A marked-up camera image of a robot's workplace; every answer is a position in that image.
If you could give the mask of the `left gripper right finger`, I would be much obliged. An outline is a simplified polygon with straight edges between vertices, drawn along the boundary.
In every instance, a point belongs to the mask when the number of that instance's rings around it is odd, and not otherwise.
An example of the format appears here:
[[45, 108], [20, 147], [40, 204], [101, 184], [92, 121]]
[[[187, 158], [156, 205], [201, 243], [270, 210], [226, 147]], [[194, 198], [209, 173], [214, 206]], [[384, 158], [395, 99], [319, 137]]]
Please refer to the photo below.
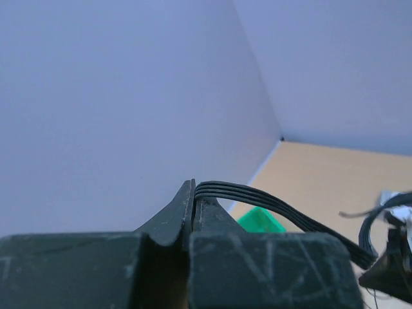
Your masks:
[[362, 308], [349, 253], [325, 233], [246, 232], [214, 198], [197, 202], [191, 308]]

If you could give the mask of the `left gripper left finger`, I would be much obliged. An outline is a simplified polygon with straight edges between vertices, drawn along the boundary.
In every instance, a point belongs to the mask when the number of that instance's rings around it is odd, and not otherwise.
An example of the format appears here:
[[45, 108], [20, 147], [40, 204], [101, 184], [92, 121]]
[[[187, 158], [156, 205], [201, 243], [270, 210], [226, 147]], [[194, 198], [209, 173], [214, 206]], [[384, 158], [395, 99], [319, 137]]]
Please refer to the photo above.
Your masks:
[[195, 186], [134, 231], [1, 238], [1, 307], [187, 308]]

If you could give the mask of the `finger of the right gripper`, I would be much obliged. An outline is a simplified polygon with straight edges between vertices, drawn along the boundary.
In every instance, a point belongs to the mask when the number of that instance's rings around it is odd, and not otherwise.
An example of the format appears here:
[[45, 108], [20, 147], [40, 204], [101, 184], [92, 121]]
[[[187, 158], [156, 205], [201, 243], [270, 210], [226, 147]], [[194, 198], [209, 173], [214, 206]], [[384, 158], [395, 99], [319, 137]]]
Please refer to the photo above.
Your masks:
[[411, 303], [411, 248], [406, 231], [388, 230], [385, 252], [360, 276], [359, 284]]

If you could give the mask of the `green plastic bin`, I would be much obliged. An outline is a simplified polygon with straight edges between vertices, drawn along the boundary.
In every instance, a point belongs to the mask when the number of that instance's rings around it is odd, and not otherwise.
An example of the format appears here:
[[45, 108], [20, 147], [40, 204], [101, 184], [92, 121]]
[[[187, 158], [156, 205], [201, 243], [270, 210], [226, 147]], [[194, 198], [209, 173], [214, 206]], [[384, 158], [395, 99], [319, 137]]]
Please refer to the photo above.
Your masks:
[[284, 233], [286, 229], [266, 209], [254, 207], [240, 219], [239, 225], [251, 233]]

